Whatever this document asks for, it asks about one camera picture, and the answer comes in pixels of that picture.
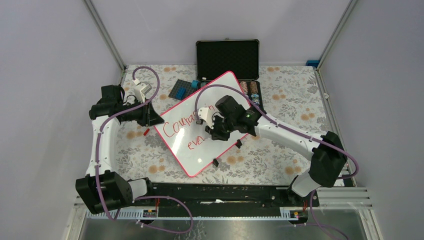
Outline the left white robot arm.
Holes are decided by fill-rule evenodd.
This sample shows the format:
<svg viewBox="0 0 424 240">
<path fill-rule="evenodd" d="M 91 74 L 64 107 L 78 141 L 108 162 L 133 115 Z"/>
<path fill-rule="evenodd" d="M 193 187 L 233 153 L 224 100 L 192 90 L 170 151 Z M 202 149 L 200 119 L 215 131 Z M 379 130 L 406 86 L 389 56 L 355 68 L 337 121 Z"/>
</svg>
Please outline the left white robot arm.
<svg viewBox="0 0 424 240">
<path fill-rule="evenodd" d="M 122 123 L 135 121 L 142 127 L 164 123 L 146 98 L 151 85 L 135 87 L 134 102 L 125 102 L 119 85 L 101 88 L 101 98 L 89 110 L 93 142 L 88 169 L 75 181 L 75 189 L 88 210 L 109 215 L 111 211 L 129 207 L 137 199 L 148 206 L 155 200 L 152 182 L 147 178 L 125 180 L 117 173 L 117 137 Z"/>
</svg>

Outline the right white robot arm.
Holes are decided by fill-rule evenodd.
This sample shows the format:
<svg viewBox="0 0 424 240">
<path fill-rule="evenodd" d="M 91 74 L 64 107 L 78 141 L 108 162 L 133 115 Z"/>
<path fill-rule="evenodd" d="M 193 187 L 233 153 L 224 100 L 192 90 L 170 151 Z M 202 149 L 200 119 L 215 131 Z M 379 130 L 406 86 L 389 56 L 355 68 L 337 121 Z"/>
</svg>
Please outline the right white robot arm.
<svg viewBox="0 0 424 240">
<path fill-rule="evenodd" d="M 295 177 L 286 193 L 291 205 L 301 205 L 307 195 L 317 188 L 335 185 L 348 160 L 336 133 L 307 133 L 278 121 L 258 107 L 244 108 L 230 95 L 222 97 L 215 106 L 217 112 L 207 107 L 197 111 L 212 140 L 227 141 L 233 132 L 249 134 L 288 147 L 310 162 L 309 169 Z"/>
</svg>

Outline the pink framed whiteboard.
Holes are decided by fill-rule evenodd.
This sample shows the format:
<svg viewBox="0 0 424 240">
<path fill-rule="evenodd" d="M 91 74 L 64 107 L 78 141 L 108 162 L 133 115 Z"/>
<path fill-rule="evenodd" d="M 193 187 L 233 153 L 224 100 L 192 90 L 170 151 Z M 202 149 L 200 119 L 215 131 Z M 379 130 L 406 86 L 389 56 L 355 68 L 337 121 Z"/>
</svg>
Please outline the pink framed whiteboard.
<svg viewBox="0 0 424 240">
<path fill-rule="evenodd" d="M 227 71 L 161 114 L 164 122 L 155 129 L 189 177 L 198 175 L 246 136 L 235 131 L 227 141 L 212 140 L 206 124 L 196 123 L 195 110 L 207 107 L 215 114 L 216 102 L 226 95 L 247 109 L 250 104 L 239 94 L 241 90 L 236 75 Z"/>
</svg>

